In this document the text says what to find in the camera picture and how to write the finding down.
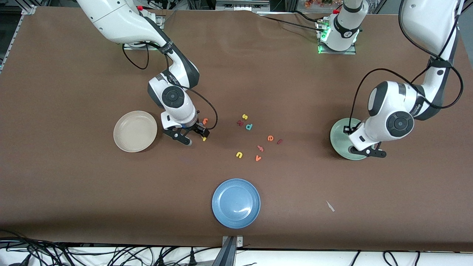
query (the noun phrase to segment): white plate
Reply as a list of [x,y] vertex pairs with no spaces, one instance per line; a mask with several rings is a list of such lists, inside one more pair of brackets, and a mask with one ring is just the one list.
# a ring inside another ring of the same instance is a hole
[[114,140],[118,148],[127,152],[138,152],[153,143],[158,125],[152,115],[133,111],[122,116],[114,128]]

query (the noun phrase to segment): blue plate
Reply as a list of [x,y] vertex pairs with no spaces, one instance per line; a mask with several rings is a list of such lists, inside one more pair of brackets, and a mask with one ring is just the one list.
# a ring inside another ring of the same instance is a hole
[[261,200],[256,188],[248,181],[229,179],[215,190],[212,210],[215,218],[232,229],[250,225],[260,212]]

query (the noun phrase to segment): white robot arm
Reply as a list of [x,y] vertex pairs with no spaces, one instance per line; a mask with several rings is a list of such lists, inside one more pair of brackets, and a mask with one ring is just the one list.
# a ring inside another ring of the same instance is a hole
[[199,71],[176,47],[171,39],[152,21],[145,10],[138,11],[132,0],[78,0],[90,21],[108,40],[130,44],[147,42],[173,61],[169,69],[148,82],[148,93],[165,111],[161,114],[164,133],[185,145],[186,137],[195,131],[202,137],[209,130],[198,121],[197,111],[186,91],[199,82]]
[[331,14],[329,27],[320,40],[330,49],[345,51],[355,42],[361,22],[368,13],[366,0],[345,0],[338,14]]
[[425,99],[437,106],[443,103],[450,70],[448,65],[453,62],[458,40],[457,29],[453,29],[456,27],[457,3],[457,0],[406,1],[402,12],[405,30],[421,40],[434,54],[441,53],[445,46],[440,57],[447,62],[431,57],[423,84],[414,85],[417,90],[409,84],[393,81],[384,81],[376,86],[368,100],[370,117],[359,123],[349,135],[354,146],[350,149],[351,153],[373,156],[370,154],[373,144],[399,140],[412,131],[414,120],[429,119],[440,111]]

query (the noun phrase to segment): plate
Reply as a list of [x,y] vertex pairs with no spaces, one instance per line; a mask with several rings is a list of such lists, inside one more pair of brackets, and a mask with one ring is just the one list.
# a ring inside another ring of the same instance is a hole
[[260,212],[261,200],[256,188],[248,181],[229,179],[215,190],[212,211],[226,227],[241,229],[250,225]]
[[152,115],[133,111],[122,116],[114,128],[114,140],[118,148],[127,152],[138,152],[153,143],[158,125]]
[[[365,159],[366,156],[353,154],[349,152],[350,147],[353,146],[348,135],[343,133],[343,127],[348,125],[349,118],[344,118],[337,121],[330,131],[330,142],[332,143],[333,148],[340,154],[342,157],[349,159],[349,160],[361,160]],[[351,119],[350,127],[355,127],[358,125],[360,120],[356,118]]]

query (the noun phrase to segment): brown table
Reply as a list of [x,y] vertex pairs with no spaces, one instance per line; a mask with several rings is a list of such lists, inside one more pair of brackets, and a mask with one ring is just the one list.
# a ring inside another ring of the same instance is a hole
[[[387,158],[349,161],[333,150],[329,131],[350,114],[364,74],[385,67],[412,78],[428,59],[402,36],[397,16],[367,16],[363,28],[357,55],[341,56],[317,54],[310,30],[251,12],[175,13],[166,32],[199,68],[196,89],[217,108],[219,124],[206,142],[191,134],[191,147],[160,126],[152,146],[126,153],[114,143],[114,125],[133,110],[160,125],[146,86],[164,57],[151,52],[141,71],[80,9],[38,8],[0,76],[0,226],[54,241],[214,246],[223,235],[243,235],[244,244],[264,248],[472,251],[473,73],[465,48],[460,42],[455,57],[465,83],[455,107],[384,143]],[[146,61],[144,51],[129,53]],[[368,95],[384,80],[398,79],[368,78],[354,117],[368,116]],[[452,74],[446,103],[458,84]],[[190,96],[213,124],[212,110]],[[236,124],[242,114],[251,131]],[[262,200],[256,221],[241,230],[220,225],[210,206],[215,188],[236,177]]]

